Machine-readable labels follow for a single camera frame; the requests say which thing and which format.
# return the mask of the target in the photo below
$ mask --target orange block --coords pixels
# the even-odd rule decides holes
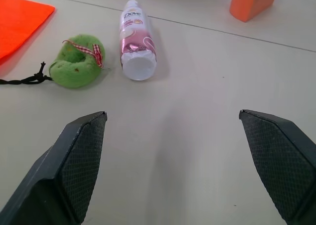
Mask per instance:
[[[232,0],[230,13],[240,21],[249,21],[272,5],[274,0]]]
[[[54,10],[29,0],[0,0],[0,59],[17,50]]]

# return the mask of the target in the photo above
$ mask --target green bath sponge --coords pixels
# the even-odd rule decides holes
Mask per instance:
[[[93,51],[93,45],[99,45],[103,59],[105,50],[101,42],[94,36],[78,35],[69,41]],[[96,58],[78,50],[70,42],[65,42],[57,58],[49,67],[53,81],[66,88],[80,88],[91,82],[100,74],[101,67]]]

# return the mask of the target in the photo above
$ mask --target orange cloth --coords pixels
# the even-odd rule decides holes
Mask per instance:
[[[0,59],[17,50],[54,10],[29,0],[0,0]]]

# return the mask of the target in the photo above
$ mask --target black cord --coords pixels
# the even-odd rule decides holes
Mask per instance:
[[[12,80],[12,81],[6,81],[0,79],[0,85],[6,85],[6,84],[11,84],[11,85],[20,85],[20,84],[28,84],[28,85],[34,85],[34,84],[40,84],[44,82],[45,80],[50,80],[53,81],[52,78],[48,76],[44,76],[43,74],[43,69],[45,66],[45,62],[41,63],[40,70],[38,73],[35,73],[34,76],[22,79],[22,80]]]

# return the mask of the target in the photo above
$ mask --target red checkered ribbon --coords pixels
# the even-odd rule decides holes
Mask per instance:
[[[78,50],[80,50],[81,52],[83,53],[87,53],[87,54],[90,54],[92,55],[95,60],[97,61],[97,64],[99,65],[100,68],[103,68],[103,63],[102,63],[102,53],[101,53],[101,50],[100,50],[100,46],[99,45],[96,45],[96,44],[93,44],[93,51],[91,51],[90,49],[86,48],[86,47],[83,47],[83,46],[80,46],[80,45],[77,45],[76,43],[72,42],[72,41],[69,41],[69,40],[65,40],[63,42],[69,42],[71,43],[75,48],[77,48]]]

